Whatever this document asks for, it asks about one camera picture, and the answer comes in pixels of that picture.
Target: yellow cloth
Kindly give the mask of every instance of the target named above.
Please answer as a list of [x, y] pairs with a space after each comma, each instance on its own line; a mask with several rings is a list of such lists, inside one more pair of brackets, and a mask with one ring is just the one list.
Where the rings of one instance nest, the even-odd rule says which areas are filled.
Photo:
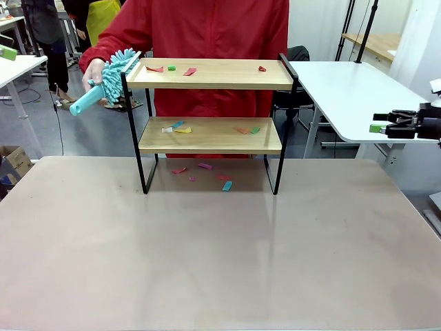
[[98, 36], [111, 24], [120, 10], [121, 4], [119, 0], [101, 0], [92, 2], [89, 5], [89, 15], [86, 26], [88, 27], [92, 46], [98, 43]]

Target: two-tier shelf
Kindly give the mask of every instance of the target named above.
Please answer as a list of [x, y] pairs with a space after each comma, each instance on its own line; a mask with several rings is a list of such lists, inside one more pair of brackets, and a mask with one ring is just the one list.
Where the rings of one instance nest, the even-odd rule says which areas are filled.
[[[127, 102], [130, 129], [139, 176], [143, 192], [147, 194], [152, 182], [159, 153], [170, 154], [259, 154], [263, 155], [269, 182], [274, 194], [278, 193], [283, 169], [285, 150], [292, 121], [287, 121], [283, 141], [280, 142], [274, 126], [274, 98], [269, 118], [206, 118], [206, 117], [153, 117], [150, 88], [176, 89], [226, 89], [226, 90], [282, 90], [291, 91], [291, 107], [294, 109], [298, 76], [283, 54], [279, 60], [235, 60], [235, 59], [151, 59], [141, 58], [133, 70], [128, 68], [137, 60], [138, 53], [121, 72], [121, 81], [126, 100], [130, 100], [129, 89], [144, 88], [147, 97], [149, 121], [138, 141], [131, 103]], [[164, 67], [164, 72], [152, 72], [151, 68]], [[176, 71], [167, 71], [176, 66]], [[259, 71], [262, 66], [266, 72]], [[197, 68], [192, 76], [183, 76], [189, 68]], [[185, 121], [191, 127], [190, 134], [163, 133], [177, 121]], [[258, 134], [242, 134], [236, 128], [260, 128]], [[141, 153], [154, 154], [155, 162], [145, 182]], [[280, 155], [276, 179], [271, 177], [267, 155]]]

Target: hand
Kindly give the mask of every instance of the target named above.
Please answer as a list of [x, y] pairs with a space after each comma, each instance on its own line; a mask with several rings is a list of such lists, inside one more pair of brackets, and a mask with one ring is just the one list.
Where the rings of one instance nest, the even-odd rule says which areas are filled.
[[96, 85], [103, 83], [103, 69], [105, 62], [101, 59], [93, 59], [83, 76], [83, 86], [86, 92], [92, 88], [89, 84], [89, 80], [93, 79]]
[[82, 40], [85, 40], [85, 32], [76, 29], [76, 34], [78, 35], [78, 37], [80, 37]]

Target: gray floor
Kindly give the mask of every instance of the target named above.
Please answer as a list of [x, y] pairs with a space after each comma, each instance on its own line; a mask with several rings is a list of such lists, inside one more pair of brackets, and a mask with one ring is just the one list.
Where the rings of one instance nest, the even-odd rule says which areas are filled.
[[[77, 66], [70, 68], [70, 95], [79, 97], [83, 93], [81, 86], [82, 74]], [[18, 91], [28, 85], [24, 80], [16, 80], [15, 86]], [[39, 138], [40, 144], [46, 155], [61, 155], [61, 142], [57, 117], [52, 108], [52, 101], [48, 92], [48, 81], [45, 77], [32, 79], [30, 88], [41, 94], [38, 102], [24, 105], [25, 111], [30, 116], [34, 130]], [[0, 95], [7, 94], [3, 88]], [[23, 103], [36, 98], [36, 93], [31, 90], [24, 90], [20, 93]], [[145, 103], [143, 90], [135, 90], [134, 96], [137, 100]], [[141, 106], [134, 111], [136, 129], [139, 135], [147, 123], [147, 108]], [[63, 137], [65, 155], [88, 155], [88, 156], [111, 156], [128, 157], [134, 156], [134, 150], [130, 135], [127, 114], [121, 114], [113, 110], [106, 110], [101, 106], [93, 106], [80, 116], [73, 117], [68, 111], [59, 111], [61, 122], [61, 133]], [[308, 110], [300, 113], [300, 118], [308, 123], [311, 121], [312, 113]], [[283, 132], [285, 114], [279, 112], [276, 115], [276, 126], [280, 133]], [[326, 132], [319, 132], [318, 142], [335, 141], [335, 135]], [[301, 158], [305, 151], [307, 132], [297, 124], [291, 131], [288, 158]], [[27, 139], [25, 131], [17, 118], [13, 106], [6, 106], [0, 102], [0, 145], [23, 146], [30, 156], [35, 158]], [[336, 150], [336, 158], [354, 158], [354, 149]], [[322, 150], [317, 143], [312, 154], [313, 158], [334, 158], [334, 149]]]

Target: person in red jacket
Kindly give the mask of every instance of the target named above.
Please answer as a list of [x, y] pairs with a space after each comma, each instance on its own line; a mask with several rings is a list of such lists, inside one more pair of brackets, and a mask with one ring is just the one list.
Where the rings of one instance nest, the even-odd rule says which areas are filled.
[[[80, 60], [83, 84], [104, 61], [133, 48], [155, 57], [277, 59], [287, 52], [289, 0], [127, 0]], [[268, 117], [270, 91], [156, 89], [160, 117]]]

